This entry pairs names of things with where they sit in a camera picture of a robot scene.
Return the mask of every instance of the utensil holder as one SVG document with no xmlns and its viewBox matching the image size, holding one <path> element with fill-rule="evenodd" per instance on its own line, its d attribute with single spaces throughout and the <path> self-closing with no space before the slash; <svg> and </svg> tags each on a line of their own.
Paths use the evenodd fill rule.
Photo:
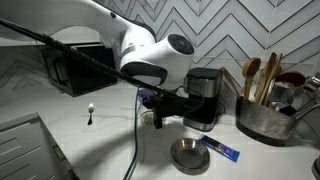
<svg viewBox="0 0 320 180">
<path fill-rule="evenodd" d="M 264 144 L 283 146 L 300 123 L 265 106 L 237 99 L 236 127 L 245 135 Z"/>
</svg>

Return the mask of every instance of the power cord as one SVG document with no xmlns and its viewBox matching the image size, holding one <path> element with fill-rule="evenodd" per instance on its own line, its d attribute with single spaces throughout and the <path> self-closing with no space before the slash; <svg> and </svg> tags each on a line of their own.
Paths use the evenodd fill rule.
<svg viewBox="0 0 320 180">
<path fill-rule="evenodd" d="M 131 163 L 127 169 L 126 174 L 123 177 L 123 180 L 128 180 L 131 178 L 132 173 L 134 171 L 135 165 L 137 163 L 137 156 L 138 156 L 138 133 L 137 133 L 137 124 L 138 124 L 138 115 L 137 115 L 137 104 L 138 104 L 138 93 L 139 93 L 139 87 L 137 88 L 137 94 L 136 94 L 136 100 L 135 100 L 135 104 L 134 104 L 134 141 L 135 141 L 135 151 L 134 151 L 134 155 L 133 158 L 131 160 Z"/>
</svg>

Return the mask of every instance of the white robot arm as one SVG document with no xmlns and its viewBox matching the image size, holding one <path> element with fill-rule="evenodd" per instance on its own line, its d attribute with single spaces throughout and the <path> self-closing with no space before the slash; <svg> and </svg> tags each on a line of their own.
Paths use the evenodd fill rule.
<svg viewBox="0 0 320 180">
<path fill-rule="evenodd" d="M 180 35 L 156 43 L 148 26 L 123 18 L 91 0 L 2 0 L 0 18 L 37 32 L 84 26 L 118 40 L 120 71 L 153 86 L 177 89 L 193 60 L 193 46 Z M 0 25 L 0 37 L 29 40 Z"/>
</svg>

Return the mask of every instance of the wall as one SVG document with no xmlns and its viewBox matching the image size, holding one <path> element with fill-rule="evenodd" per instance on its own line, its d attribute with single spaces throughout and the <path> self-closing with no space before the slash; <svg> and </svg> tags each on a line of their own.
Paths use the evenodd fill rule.
<svg viewBox="0 0 320 180">
<path fill-rule="evenodd" d="M 168 34 L 186 36 L 196 49 L 194 67 L 225 66 L 237 86 L 242 67 L 260 57 L 262 67 L 272 52 L 283 53 L 283 71 L 306 77 L 320 71 L 319 0 L 98 0 L 122 16 L 150 25 L 157 40 Z M 224 88 L 223 102 L 234 109 L 235 97 Z M 320 135 L 314 111 L 302 122 Z"/>
</svg>

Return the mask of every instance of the coffee maker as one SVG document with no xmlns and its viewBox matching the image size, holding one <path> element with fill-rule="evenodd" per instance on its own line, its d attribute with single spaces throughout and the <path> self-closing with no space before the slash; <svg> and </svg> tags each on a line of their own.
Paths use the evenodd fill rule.
<svg viewBox="0 0 320 180">
<path fill-rule="evenodd" d="M 189 70 L 184 79 L 184 92 L 190 99 L 204 100 L 202 106 L 190 112 L 185 112 L 183 123 L 200 131 L 213 129 L 219 94 L 222 84 L 222 72 L 217 69 L 194 68 Z"/>
</svg>

